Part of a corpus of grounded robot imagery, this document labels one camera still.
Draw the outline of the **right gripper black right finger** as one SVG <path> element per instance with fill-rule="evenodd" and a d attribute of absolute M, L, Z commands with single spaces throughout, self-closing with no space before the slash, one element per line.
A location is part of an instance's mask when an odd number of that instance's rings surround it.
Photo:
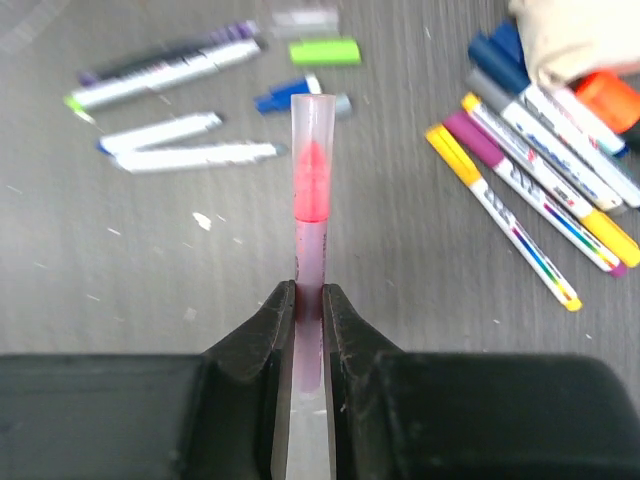
<path fill-rule="evenodd" d="M 406 352 L 324 287 L 335 479 L 635 479 L 639 417 L 600 360 Z"/>

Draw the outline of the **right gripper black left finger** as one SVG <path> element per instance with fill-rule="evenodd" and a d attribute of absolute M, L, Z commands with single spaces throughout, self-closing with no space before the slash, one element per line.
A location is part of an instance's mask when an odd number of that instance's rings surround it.
<path fill-rule="evenodd" d="M 295 287 L 199 354 L 1 359 L 5 479 L 282 479 Z"/>

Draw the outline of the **lilac pen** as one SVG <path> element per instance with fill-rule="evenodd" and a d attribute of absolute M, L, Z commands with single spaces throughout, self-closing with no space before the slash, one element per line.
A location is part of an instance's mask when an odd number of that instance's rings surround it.
<path fill-rule="evenodd" d="M 327 220 L 296 221 L 294 376 L 304 393 L 321 383 L 327 230 Z"/>

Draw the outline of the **grey end white marker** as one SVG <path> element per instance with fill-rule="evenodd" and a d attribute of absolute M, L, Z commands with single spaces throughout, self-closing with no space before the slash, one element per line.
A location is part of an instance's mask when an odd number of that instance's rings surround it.
<path fill-rule="evenodd" d="M 288 152 L 278 143 L 221 143 L 199 147 L 155 149 L 120 153 L 115 166 L 129 173 L 159 173 L 201 168 L 244 166 L 280 157 Z"/>

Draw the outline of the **yellow end rainbow pen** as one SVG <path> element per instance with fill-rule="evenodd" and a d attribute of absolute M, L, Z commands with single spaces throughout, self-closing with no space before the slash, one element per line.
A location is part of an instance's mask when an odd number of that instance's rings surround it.
<path fill-rule="evenodd" d="M 442 124 L 438 124 L 425 132 L 425 138 L 472 192 L 556 300 L 570 312 L 579 311 L 583 304 L 573 287 L 491 189 L 475 163 L 451 133 Z"/>

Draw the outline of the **blue end white marker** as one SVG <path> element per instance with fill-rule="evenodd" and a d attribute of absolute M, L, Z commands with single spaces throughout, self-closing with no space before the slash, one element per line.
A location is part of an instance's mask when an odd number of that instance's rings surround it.
<path fill-rule="evenodd" d="M 215 129 L 222 123 L 223 119 L 216 113 L 195 113 L 103 136 L 96 147 L 102 153 L 116 155 L 190 138 Z"/>

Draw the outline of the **pink translucent pen cap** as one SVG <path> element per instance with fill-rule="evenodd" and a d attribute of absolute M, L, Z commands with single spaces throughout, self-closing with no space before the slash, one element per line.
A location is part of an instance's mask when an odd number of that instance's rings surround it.
<path fill-rule="evenodd" d="M 294 217 L 323 222 L 330 214 L 336 96 L 296 94 L 291 99 Z"/>

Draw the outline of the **green cap rainbow pen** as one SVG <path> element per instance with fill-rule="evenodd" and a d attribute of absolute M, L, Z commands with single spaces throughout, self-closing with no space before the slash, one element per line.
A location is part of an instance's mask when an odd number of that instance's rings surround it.
<path fill-rule="evenodd" d="M 190 56 L 163 61 L 158 65 L 124 77 L 98 82 L 77 89 L 64 98 L 64 103 L 76 114 L 86 112 L 145 93 L 158 93 L 170 87 L 217 73 L 261 54 L 263 41 L 246 39 L 220 47 L 204 49 Z"/>

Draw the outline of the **green pen cap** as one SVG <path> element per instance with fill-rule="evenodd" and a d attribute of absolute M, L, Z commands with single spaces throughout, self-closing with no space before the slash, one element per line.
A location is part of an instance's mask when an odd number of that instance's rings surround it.
<path fill-rule="evenodd" d="M 359 65 L 362 62 L 357 41 L 350 37 L 308 40 L 289 45 L 292 63 L 298 66 Z"/>

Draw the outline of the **dark purple clear pen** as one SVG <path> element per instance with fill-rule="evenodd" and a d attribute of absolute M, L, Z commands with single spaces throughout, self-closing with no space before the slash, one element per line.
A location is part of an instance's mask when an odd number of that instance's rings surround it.
<path fill-rule="evenodd" d="M 233 41 L 249 39 L 259 33 L 260 28 L 254 20 L 231 23 L 202 35 L 149 47 L 141 52 L 79 71 L 77 80 L 82 86 L 90 86 L 99 81 L 122 77 L 162 61 L 189 56 L 206 48 Z"/>

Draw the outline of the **clear pen cap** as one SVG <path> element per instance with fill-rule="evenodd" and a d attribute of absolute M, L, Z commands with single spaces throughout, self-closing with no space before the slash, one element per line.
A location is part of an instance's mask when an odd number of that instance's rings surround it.
<path fill-rule="evenodd" d="M 293 9 L 272 14 L 271 33 L 279 38 L 326 36 L 339 33 L 340 16 L 335 8 Z"/>

